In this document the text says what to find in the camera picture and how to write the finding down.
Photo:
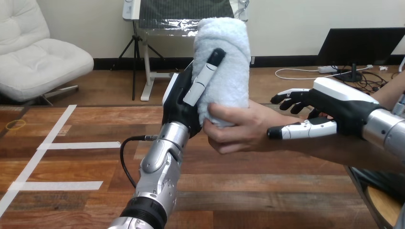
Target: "white leather armchair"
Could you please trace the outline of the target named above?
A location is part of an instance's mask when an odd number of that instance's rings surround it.
[[[93,58],[70,43],[49,39],[36,0],[0,0],[0,94],[25,102],[92,71]]]

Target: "white cable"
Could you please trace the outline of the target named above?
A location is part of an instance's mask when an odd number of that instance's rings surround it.
[[[400,73],[402,72],[402,69],[403,69],[403,67],[404,67],[404,64],[405,64],[405,57],[404,57],[404,59],[402,60],[401,65],[399,65],[398,71],[399,71]]]
[[[357,71],[362,71],[362,70],[366,70],[366,69],[370,69],[373,68],[372,65],[368,65],[365,68],[361,68],[361,69],[357,69]],[[334,75],[327,75],[327,76],[319,76],[319,77],[315,77],[315,78],[286,78],[286,77],[281,77],[279,75],[277,75],[278,72],[280,71],[284,71],[284,70],[293,70],[293,71],[302,71],[302,72],[318,72],[318,70],[303,70],[303,69],[296,69],[296,68],[283,68],[280,70],[277,70],[275,75],[283,80],[316,80],[317,78],[326,78],[326,77],[334,77],[337,75],[343,75],[343,74],[347,74],[347,73],[352,73],[352,72],[345,72],[345,73],[339,73],[339,74],[334,74]]]

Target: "human arm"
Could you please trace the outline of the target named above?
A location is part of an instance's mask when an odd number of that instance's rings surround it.
[[[388,108],[393,106],[404,90],[405,80],[403,78],[403,74],[399,75],[376,93],[374,97],[383,106]],[[404,167],[397,158],[356,137],[333,135],[299,140],[268,140],[266,137],[267,128],[301,122],[302,120],[286,117],[253,102],[251,104],[247,109],[225,108],[217,104],[210,107],[212,115],[225,120],[231,119],[230,122],[237,125],[237,128],[219,129],[211,123],[205,122],[204,131],[209,136],[210,144],[217,151],[231,153],[237,151],[292,150],[359,168],[404,172]]]

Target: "black baseboard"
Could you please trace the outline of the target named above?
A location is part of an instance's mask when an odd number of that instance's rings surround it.
[[[398,65],[404,55],[391,55],[385,65]],[[118,58],[96,58],[94,59],[94,70],[110,70],[115,64],[115,70],[132,70],[133,58],[122,58],[118,63]],[[185,69],[192,61],[192,57],[170,57],[164,60],[160,58],[150,58],[151,70]],[[316,66],[317,56],[257,56],[251,68],[268,67],[298,67]],[[137,63],[138,70],[145,70],[145,60],[141,58]]]

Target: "black tripod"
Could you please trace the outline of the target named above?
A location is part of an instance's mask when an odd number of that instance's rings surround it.
[[[111,67],[111,71],[115,70],[118,68],[118,64],[121,61],[122,56],[124,55],[124,53],[127,51],[127,49],[129,48],[129,46],[132,44],[132,42],[135,42],[134,44],[134,69],[133,69],[133,79],[132,79],[132,101],[135,100],[135,72],[137,69],[137,61],[140,60],[140,54],[139,54],[139,44],[138,42],[142,42],[143,39],[138,36],[137,33],[137,28],[135,26],[135,21],[132,21],[132,25],[134,27],[134,35],[132,35],[132,39],[131,41],[128,43],[128,45],[126,46],[126,48],[124,49],[124,51],[121,53],[121,55],[118,58],[117,64],[113,64],[113,66]],[[158,53],[158,51],[156,51],[152,46],[148,45],[148,47],[154,52],[156,53],[163,61],[164,61],[164,57]]]

